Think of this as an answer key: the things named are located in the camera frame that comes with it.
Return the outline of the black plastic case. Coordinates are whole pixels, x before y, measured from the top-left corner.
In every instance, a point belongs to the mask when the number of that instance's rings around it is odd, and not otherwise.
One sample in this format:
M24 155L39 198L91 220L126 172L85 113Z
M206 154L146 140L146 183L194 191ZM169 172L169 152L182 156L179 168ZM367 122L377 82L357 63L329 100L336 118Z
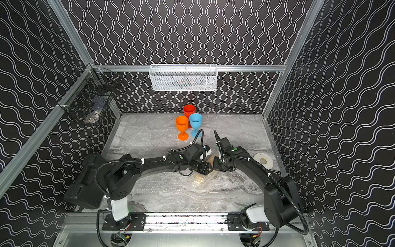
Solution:
M100 154L88 154L82 162L80 175L66 191L64 200L85 209L98 209L104 193L95 184L94 177L97 168L105 162Z

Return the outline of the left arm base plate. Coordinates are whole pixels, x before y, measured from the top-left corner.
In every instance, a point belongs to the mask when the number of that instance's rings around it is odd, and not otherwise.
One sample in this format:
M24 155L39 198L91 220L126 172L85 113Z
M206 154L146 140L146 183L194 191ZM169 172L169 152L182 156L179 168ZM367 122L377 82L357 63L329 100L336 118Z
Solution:
M146 215L144 213L129 213L129 216L115 221L112 214L105 217L103 223L103 231L142 231L146 223Z

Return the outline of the blue glass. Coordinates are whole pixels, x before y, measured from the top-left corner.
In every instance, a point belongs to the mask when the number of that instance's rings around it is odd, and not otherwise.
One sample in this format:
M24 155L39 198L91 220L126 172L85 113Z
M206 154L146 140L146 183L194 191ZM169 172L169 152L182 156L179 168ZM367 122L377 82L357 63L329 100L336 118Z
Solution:
M192 137L196 137L197 133L200 131L202 126L203 116L199 113L194 113L189 117L189 123L193 129Z

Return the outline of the yellow glass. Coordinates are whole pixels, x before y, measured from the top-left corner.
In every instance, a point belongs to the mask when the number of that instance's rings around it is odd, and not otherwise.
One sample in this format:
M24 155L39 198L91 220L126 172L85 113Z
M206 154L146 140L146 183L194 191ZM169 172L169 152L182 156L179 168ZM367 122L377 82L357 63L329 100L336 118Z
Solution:
M209 184L215 178L217 174L218 174L217 171L213 171L206 176L199 173L193 174L190 185L194 189L203 189L207 184Z

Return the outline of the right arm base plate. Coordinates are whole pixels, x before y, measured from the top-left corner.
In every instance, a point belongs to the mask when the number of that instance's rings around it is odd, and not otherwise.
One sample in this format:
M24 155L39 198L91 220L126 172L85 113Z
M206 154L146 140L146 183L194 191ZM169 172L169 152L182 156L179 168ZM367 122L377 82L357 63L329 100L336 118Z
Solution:
M224 221L229 231L269 231L270 227L266 222L252 223L246 214L229 213Z

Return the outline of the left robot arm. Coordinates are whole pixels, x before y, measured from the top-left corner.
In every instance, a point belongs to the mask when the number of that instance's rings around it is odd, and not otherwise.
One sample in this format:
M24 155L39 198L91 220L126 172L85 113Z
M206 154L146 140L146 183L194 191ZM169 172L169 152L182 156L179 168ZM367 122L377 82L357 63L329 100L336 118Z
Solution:
M126 156L101 164L94 173L94 183L108 201L108 210L116 223L130 222L127 196L137 180L143 177L177 172L188 177L186 171L207 175L213 166L206 161L211 148L204 145L204 131L197 132L192 143L184 148L171 149L166 155L148 159Z

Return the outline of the orange glass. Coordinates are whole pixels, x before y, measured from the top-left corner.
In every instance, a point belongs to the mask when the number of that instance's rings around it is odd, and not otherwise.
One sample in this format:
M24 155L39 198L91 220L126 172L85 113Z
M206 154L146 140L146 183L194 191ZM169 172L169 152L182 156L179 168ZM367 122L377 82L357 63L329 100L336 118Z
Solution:
M186 132L189 127L189 119L186 116L179 116L176 119L177 129L180 131L178 135L178 139L180 141L186 141L189 138L188 133Z

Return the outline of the white tape roll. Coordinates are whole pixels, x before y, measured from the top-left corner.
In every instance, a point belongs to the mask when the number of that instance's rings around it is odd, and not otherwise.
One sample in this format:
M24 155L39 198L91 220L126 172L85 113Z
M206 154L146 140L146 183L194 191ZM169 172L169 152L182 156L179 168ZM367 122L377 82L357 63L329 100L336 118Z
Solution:
M262 166L267 169L272 169L274 167L273 159L264 152L256 153L254 155L254 160L259 162Z

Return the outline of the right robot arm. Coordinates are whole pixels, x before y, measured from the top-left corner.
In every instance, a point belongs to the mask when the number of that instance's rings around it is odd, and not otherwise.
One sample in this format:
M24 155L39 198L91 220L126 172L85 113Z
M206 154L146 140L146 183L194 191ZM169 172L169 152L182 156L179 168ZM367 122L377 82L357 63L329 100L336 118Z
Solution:
M264 202L252 204L241 211L243 227L251 228L265 216L275 228L288 226L306 235L309 226L301 209L300 195L290 176L282 177L276 171L265 168L241 146L234 147L229 140L220 138L214 131L219 157L214 158L214 170L233 172L240 170L246 174L263 192Z

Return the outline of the red wine glass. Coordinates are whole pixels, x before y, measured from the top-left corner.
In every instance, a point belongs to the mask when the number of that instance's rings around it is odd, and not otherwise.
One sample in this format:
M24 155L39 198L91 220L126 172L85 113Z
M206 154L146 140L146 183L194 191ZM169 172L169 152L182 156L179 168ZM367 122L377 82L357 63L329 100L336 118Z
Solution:
M186 105L184 108L184 115L189 119L190 116L196 113L196 107L194 105Z

